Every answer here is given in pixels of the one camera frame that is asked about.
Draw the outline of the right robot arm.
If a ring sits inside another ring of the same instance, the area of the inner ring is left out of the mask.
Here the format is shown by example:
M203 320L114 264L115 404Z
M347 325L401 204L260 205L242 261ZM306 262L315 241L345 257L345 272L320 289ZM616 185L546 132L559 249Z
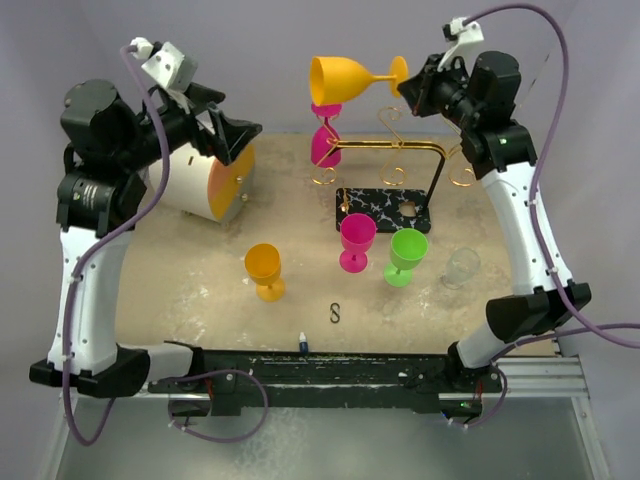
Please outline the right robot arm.
M574 280L562 259L532 185L537 154L529 131L512 117L521 83L518 61L487 51L468 71L460 57L440 69L443 58L429 56L398 90L413 115L440 114L459 128L463 155L502 229L513 290L488 301L485 323L449 349L454 360L445 366L446 383L467 391L479 381L479 368L521 338L564 325L592 294L588 284Z

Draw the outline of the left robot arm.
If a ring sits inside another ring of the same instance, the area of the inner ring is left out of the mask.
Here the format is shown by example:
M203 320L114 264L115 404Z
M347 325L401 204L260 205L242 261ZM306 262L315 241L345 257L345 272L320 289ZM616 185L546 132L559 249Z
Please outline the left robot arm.
M184 145L234 164L261 126L227 117L224 94L191 84L185 106L166 91L162 104L133 111L115 85L92 79L72 87L60 118L68 137L56 221L63 251L58 323L47 356L29 370L33 383L94 398L130 397L171 378L184 392L206 378L200 348L179 342L124 346L115 320L121 269L138 220L151 207L141 171L167 164Z

